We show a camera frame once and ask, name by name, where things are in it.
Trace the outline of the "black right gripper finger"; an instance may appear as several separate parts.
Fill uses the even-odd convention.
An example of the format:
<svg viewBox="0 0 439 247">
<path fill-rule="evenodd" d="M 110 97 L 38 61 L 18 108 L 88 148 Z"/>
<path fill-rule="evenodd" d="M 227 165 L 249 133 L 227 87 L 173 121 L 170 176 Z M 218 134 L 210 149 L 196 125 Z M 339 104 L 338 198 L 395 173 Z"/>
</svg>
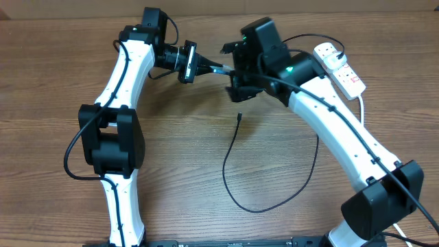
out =
<svg viewBox="0 0 439 247">
<path fill-rule="evenodd" d="M 256 97 L 258 93 L 263 92 L 263 89 L 254 86 L 227 86 L 225 89 L 232 102 L 243 102 Z"/>
<path fill-rule="evenodd" d="M 231 43 L 225 43 L 220 50 L 221 54 L 244 54 L 246 43 L 244 41 L 236 41 Z"/>
</svg>

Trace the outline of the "Samsung Galaxy smartphone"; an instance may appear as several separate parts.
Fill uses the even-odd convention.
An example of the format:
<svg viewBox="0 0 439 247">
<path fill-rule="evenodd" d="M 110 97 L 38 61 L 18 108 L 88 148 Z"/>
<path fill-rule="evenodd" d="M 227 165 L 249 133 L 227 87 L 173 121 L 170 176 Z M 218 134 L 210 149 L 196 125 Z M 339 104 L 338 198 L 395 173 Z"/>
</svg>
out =
<svg viewBox="0 0 439 247">
<path fill-rule="evenodd" d="M 212 72 L 222 75 L 230 75 L 230 73 L 234 70 L 232 67 L 227 65 L 222 65 L 221 67 L 211 66 Z"/>
</svg>

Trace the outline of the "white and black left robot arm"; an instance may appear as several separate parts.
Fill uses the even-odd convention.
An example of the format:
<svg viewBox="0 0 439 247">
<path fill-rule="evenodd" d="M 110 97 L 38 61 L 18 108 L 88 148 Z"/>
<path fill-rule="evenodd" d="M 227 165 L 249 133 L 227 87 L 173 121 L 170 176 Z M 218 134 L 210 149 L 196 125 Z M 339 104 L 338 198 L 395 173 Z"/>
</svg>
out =
<svg viewBox="0 0 439 247">
<path fill-rule="evenodd" d="M 144 246 L 137 193 L 137 176 L 145 157 L 145 139 L 137 104 L 154 67 L 177 73 L 178 81 L 192 83 L 197 75 L 226 74 L 230 69 L 196 51 L 196 43 L 182 47 L 166 43 L 170 17 L 159 8 L 145 8 L 141 23 L 127 25 L 114 41 L 118 59 L 102 94 L 92 105 L 80 107 L 80 131 L 85 161 L 93 166 L 104 187 L 110 217 L 105 246 Z"/>
</svg>

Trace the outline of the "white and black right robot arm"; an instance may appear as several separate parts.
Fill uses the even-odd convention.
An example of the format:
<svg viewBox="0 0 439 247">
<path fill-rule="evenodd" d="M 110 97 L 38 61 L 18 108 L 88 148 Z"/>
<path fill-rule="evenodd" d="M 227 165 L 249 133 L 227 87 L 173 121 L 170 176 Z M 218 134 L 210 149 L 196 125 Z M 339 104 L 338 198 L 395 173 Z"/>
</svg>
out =
<svg viewBox="0 0 439 247">
<path fill-rule="evenodd" d="M 341 42 L 326 37 L 310 53 L 290 49 L 268 17 L 243 27 L 241 35 L 222 48 L 234 62 L 230 98 L 241 102 L 266 92 L 278 99 L 323 140 L 354 189 L 341 207 L 343 221 L 321 245 L 383 243 L 388 227 L 418 207 L 424 173 L 417 162 L 402 163 L 383 147 L 345 105 L 365 85 Z"/>
</svg>

